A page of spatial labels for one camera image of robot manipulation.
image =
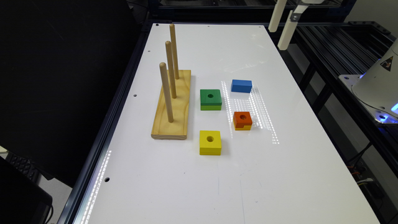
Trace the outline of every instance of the wooden dowel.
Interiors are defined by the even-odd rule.
[[[173,52],[173,62],[174,62],[174,77],[179,79],[178,74],[178,58],[177,58],[177,42],[175,40],[175,27],[174,24],[170,24],[170,37],[172,39],[172,52]]]
[[[173,122],[173,109],[172,109],[172,99],[170,98],[170,89],[169,89],[169,81],[167,76],[167,68],[164,62],[160,63],[160,75],[162,76],[162,84],[163,84],[163,94],[164,94],[164,101],[166,103],[166,111],[167,111],[167,118],[169,122]]]
[[[175,91],[172,43],[170,43],[170,41],[166,41],[166,54],[167,54],[167,65],[169,66],[170,87],[171,87],[171,92],[172,92],[172,98],[176,99],[177,93]]]

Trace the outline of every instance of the metal frame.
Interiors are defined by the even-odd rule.
[[[338,75],[344,71],[350,74],[364,73],[377,60],[377,57],[369,54],[367,50],[361,49],[361,46],[357,45],[354,40],[349,39],[348,36],[344,36],[344,31],[333,29],[336,28],[331,28],[331,33],[336,31],[335,35],[341,35],[339,37],[347,40],[344,48],[335,52],[334,50],[340,47],[339,43],[335,41],[335,38],[328,36],[324,29],[299,27],[295,35],[297,45],[326,83],[317,100],[312,105],[314,113],[317,114],[320,111],[329,96],[333,93],[398,177],[398,142],[389,134],[386,126],[376,124],[373,117],[367,113],[361,103],[338,79]],[[322,40],[317,39],[316,37],[318,36],[322,36]],[[393,39],[392,36],[386,37],[385,40],[389,41],[384,43],[384,45],[391,45]],[[345,52],[353,58],[344,59],[337,57],[344,50],[348,49],[356,49],[354,52]],[[303,77],[303,84],[300,86],[302,90],[309,84],[309,80],[313,75],[312,73],[313,68],[310,66]]]
[[[268,6],[242,5],[219,6],[217,0],[212,0],[213,6],[162,6],[159,0],[149,0],[149,10],[153,19],[171,19],[179,22],[269,22],[275,8],[275,3]],[[344,22],[351,12],[356,0],[343,0],[340,7],[310,6],[301,16],[301,22]],[[289,15],[296,3],[288,1],[283,18]]]

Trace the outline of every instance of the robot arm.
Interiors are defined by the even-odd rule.
[[[324,0],[297,0],[297,6],[294,10],[290,11],[289,16],[287,17],[286,25],[279,39],[279,50],[286,50],[289,46],[300,16],[307,9],[307,7],[310,4],[321,4],[323,1]],[[268,27],[269,32],[275,32],[277,30],[285,5],[286,0],[278,0],[277,4],[275,5],[274,12],[272,13],[271,21]]]

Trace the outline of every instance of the wooden base board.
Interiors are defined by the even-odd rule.
[[[184,140],[187,138],[191,70],[179,70],[178,74],[180,78],[175,80],[177,97],[176,99],[172,98],[174,121],[170,123],[167,119],[162,87],[151,133],[151,137],[154,139]]]

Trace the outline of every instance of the white table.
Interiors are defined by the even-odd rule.
[[[82,223],[379,223],[263,26],[176,24],[176,33],[179,67],[192,71],[188,138],[150,137],[170,40],[159,24]],[[232,79],[252,80],[252,93],[231,93]],[[200,89],[214,88],[222,110],[200,111]],[[233,129],[235,110],[251,112],[252,130]],[[199,155],[200,130],[221,131],[220,156]]]

